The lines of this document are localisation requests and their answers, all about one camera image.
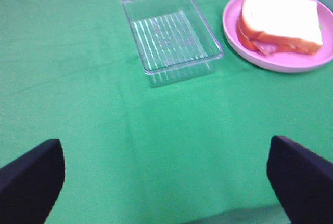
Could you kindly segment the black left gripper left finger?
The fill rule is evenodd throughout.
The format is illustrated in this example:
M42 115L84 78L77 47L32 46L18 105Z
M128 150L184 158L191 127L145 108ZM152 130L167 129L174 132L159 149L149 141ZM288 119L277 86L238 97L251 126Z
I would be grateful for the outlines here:
M1 223L45 223L65 180L61 142L50 139L1 168Z

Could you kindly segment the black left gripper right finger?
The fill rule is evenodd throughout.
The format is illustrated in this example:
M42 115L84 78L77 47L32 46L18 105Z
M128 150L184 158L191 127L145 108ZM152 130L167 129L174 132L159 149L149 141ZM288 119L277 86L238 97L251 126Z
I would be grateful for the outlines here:
M332 162L274 136L266 172L291 223L332 223Z

